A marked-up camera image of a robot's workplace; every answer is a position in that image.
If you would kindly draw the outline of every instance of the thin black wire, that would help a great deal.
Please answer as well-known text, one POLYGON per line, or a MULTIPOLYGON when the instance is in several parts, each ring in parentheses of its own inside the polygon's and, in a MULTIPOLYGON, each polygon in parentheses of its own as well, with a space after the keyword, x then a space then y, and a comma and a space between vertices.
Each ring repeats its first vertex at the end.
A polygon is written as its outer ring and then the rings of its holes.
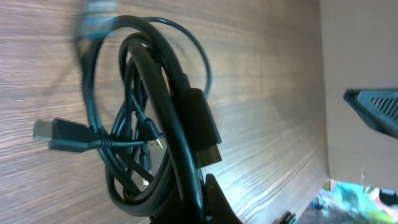
MULTIPOLYGON (((159 22, 168 26, 172 26, 183 32, 193 42, 193 44, 197 47, 206 67, 207 79, 204 93, 205 96, 208 97, 211 88, 211 67, 206 53, 199 41, 197 41, 196 38, 184 27, 170 20, 160 17, 145 17, 142 19, 147 22, 159 22)), ((131 24, 119 23, 118 27, 115 27, 115 29, 119 27, 130 26, 131 24)), ((123 149, 116 151, 105 150, 105 148, 98 149, 101 158, 106 164, 106 180, 111 199, 119 208, 130 213, 131 215, 150 216, 161 211, 162 207, 164 207, 164 202, 167 198, 167 195, 169 195, 172 189, 176 188, 175 175, 173 172, 173 167, 169 162, 169 154, 167 152, 165 153, 164 159, 155 177, 150 175, 145 169, 135 162, 137 159, 138 149, 141 145, 143 145, 143 142, 132 141, 132 139, 139 139, 140 131, 138 128, 139 126, 137 125, 136 132, 133 135, 130 128, 132 121, 131 116, 133 111, 135 111, 139 122, 145 118, 144 110, 146 107, 147 95, 145 93, 145 89, 142 87, 142 82, 140 81, 139 74, 137 73, 137 69, 132 60, 129 60, 129 63, 126 64, 126 56, 128 46, 131 42, 140 42, 146 45, 146 49, 151 52, 151 55, 157 54, 156 50, 158 49, 151 48, 152 40, 148 38, 144 32, 130 35, 122 44, 119 54, 119 67, 122 80, 125 84, 125 103, 119 110, 111 134, 108 134, 102 126, 100 116, 95 106, 95 96, 93 93, 96 59, 98 58, 101 45, 105 38, 106 37, 93 40, 90 49, 86 54, 81 53, 78 44, 76 45, 77 55, 80 59, 80 65, 83 72, 82 92, 86 105, 88 121, 94 132, 101 134, 105 139, 112 139, 114 141, 114 147, 126 148, 125 150, 123 149), (119 154, 120 158, 128 164, 127 170, 117 158, 116 154, 119 154), (132 170, 135 170, 139 175, 151 182, 150 186, 148 186, 145 191, 141 192, 137 185, 131 180, 132 170), (120 197, 116 191, 114 186, 115 178, 118 179, 118 181, 124 187, 124 198, 120 197)), ((174 59, 172 58, 175 58, 174 53, 171 52, 170 54, 169 52, 166 52, 166 54, 162 55, 161 60, 157 61, 157 63, 164 68, 166 74, 169 72, 170 74, 182 73, 178 61, 173 61, 174 59)), ((189 87, 189 83, 187 80, 178 80, 176 78, 177 77, 173 76, 169 77, 170 91, 181 93, 182 91, 179 88, 184 85, 189 87), (175 82, 182 82, 183 84, 179 86, 173 86, 172 83, 175 82)), ((102 142, 93 142, 90 144, 90 146, 97 147, 101 144, 102 142)))

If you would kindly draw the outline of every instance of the gray wall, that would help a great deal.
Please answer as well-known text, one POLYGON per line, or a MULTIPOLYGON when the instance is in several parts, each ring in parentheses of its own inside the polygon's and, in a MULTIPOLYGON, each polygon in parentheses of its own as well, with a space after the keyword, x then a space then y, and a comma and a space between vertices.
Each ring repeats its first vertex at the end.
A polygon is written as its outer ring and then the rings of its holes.
POLYGON ((347 88, 398 88, 398 1, 321 0, 330 176, 398 190, 398 140, 367 128, 347 88))

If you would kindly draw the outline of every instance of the cable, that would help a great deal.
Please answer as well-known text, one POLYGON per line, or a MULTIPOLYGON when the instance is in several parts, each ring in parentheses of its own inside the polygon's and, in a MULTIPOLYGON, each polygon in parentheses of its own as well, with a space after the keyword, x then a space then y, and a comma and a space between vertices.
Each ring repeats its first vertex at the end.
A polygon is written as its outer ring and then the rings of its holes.
POLYGON ((211 87, 211 68, 206 53, 199 41, 188 30, 167 19, 119 16, 112 22, 114 23, 113 29, 104 37, 92 39, 87 52, 81 51, 79 39, 75 42, 76 54, 83 74, 81 88, 90 129, 102 136, 102 139, 110 139, 110 142, 112 142, 111 149, 101 147, 104 145, 104 141, 89 143, 90 148, 99 148, 98 152, 106 164, 105 174, 109 196, 120 209, 128 214, 153 218, 153 215, 164 209, 166 201, 170 200, 172 191, 179 190, 181 198, 184 199, 184 204, 190 207, 188 211, 191 214, 187 215, 200 221, 204 212, 201 204, 200 184, 196 184, 199 179, 198 173, 192 163, 193 159, 188 151, 187 140, 170 98, 183 96, 190 85, 169 43, 148 22, 159 22, 178 29, 197 47, 206 67, 207 81, 204 92, 207 97, 211 87), (125 102, 119 110, 112 131, 108 134, 102 125, 95 105, 96 61, 106 36, 122 27, 132 27, 139 32, 126 37, 119 50, 119 70, 125 88, 125 102), (170 93, 167 92, 165 80, 162 77, 162 69, 166 73, 170 93), (144 112, 148 99, 154 105, 154 111, 157 113, 163 129, 162 133, 145 116, 144 112), (137 116, 137 123, 136 127, 131 129, 133 113, 137 116), (136 160, 138 152, 141 152, 141 155, 148 153, 145 142, 149 139, 158 139, 163 135, 167 138, 170 147, 176 148, 175 151, 180 150, 178 157, 188 157, 188 159, 175 161, 178 163, 176 167, 186 167, 187 170, 175 170, 176 168, 169 159, 171 152, 167 150, 158 173, 153 177, 136 160), (150 182, 148 188, 143 192, 131 180, 133 171, 150 182), (177 187, 176 176, 179 183, 182 183, 180 188, 177 187), (119 195, 115 188, 115 179, 123 185, 123 197, 119 195))

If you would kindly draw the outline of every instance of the wall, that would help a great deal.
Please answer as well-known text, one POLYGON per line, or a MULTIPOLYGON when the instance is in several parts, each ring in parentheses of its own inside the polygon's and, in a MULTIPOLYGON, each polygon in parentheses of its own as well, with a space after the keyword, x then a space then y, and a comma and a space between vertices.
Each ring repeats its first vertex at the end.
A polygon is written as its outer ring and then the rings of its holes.
POLYGON ((330 176, 398 190, 398 140, 369 129, 347 88, 398 87, 398 1, 321 0, 330 176))

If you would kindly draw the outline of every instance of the wooden surface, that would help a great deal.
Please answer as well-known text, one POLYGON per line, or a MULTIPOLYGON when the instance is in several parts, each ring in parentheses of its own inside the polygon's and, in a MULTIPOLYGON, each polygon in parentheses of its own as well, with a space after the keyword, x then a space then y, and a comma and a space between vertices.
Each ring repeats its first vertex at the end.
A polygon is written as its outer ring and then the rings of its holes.
MULTIPOLYGON (((0 2, 0 223, 147 223, 109 200, 97 152, 50 152, 36 119, 86 123, 70 44, 77 0, 0 2)), ((316 0, 126 0, 121 14, 162 16, 203 44, 214 80, 209 104, 223 143, 216 175, 244 223, 302 213, 327 178, 320 9, 316 0)), ((205 83, 189 40, 169 39, 193 86, 205 83)), ((117 50, 101 50, 97 104, 110 127, 123 100, 117 50)))

